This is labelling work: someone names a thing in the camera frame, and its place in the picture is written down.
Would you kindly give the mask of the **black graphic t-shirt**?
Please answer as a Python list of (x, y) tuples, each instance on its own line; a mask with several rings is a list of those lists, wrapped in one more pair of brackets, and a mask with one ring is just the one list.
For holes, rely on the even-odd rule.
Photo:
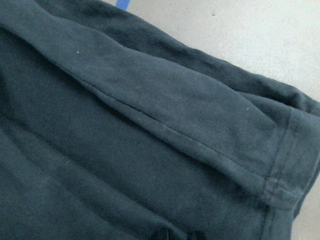
[(0, 3), (3, 240), (288, 240), (320, 104), (100, 0)]

